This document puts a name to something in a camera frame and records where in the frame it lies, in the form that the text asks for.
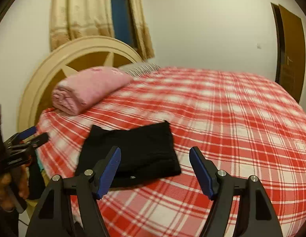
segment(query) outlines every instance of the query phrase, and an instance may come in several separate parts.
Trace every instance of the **round headboard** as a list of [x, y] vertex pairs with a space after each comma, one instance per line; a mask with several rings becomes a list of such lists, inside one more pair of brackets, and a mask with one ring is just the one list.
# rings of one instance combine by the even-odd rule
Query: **round headboard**
[[119, 67], [142, 62], [129, 45], [105, 36], [74, 39], [54, 50], [35, 70], [21, 98], [18, 131], [34, 126], [41, 112], [52, 107], [51, 92], [69, 75], [95, 66]]

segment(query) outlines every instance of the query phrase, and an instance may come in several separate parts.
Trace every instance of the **curtain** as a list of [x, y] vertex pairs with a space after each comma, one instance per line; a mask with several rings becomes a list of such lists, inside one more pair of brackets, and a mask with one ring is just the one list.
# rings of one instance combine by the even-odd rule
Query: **curtain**
[[111, 0], [69, 0], [68, 24], [71, 39], [93, 35], [114, 37]]
[[130, 0], [132, 17], [135, 25], [135, 31], [138, 43], [138, 53], [143, 60], [153, 58], [154, 50], [152, 47], [149, 28], [145, 22], [141, 0]]
[[51, 50], [70, 40], [67, 23], [67, 0], [52, 0], [49, 32]]

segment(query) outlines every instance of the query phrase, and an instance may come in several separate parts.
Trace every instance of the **rolled pink blanket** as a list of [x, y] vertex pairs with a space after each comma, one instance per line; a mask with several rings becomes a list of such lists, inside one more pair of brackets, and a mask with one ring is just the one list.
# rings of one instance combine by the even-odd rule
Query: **rolled pink blanket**
[[68, 114], [78, 115], [132, 79], [132, 76], [115, 68], [82, 70], [56, 85], [52, 91], [52, 103]]

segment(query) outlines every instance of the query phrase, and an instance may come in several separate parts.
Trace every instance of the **mattress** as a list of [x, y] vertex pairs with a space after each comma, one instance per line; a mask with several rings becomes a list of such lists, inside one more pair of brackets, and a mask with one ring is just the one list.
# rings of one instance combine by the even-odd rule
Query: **mattress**
[[[44, 111], [39, 148], [49, 177], [71, 177], [93, 124], [132, 129], [167, 120], [182, 174], [129, 189], [111, 190], [99, 208], [111, 237], [198, 236], [212, 202], [189, 162], [198, 146], [206, 159], [232, 176], [259, 177], [284, 236], [306, 220], [306, 114], [278, 84], [248, 73], [163, 68], [136, 78], [78, 116]], [[226, 237], [233, 235], [234, 197]], [[72, 199], [79, 220], [78, 204]]]

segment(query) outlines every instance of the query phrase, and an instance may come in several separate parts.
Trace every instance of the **person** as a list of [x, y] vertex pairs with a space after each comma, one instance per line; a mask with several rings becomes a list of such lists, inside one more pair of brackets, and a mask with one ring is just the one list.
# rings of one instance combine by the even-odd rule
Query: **person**
[[[26, 166], [21, 166], [21, 178], [18, 184], [19, 196], [27, 199], [29, 196]], [[18, 217], [13, 201], [6, 192], [12, 181], [9, 173], [0, 176], [0, 236], [18, 237]]]

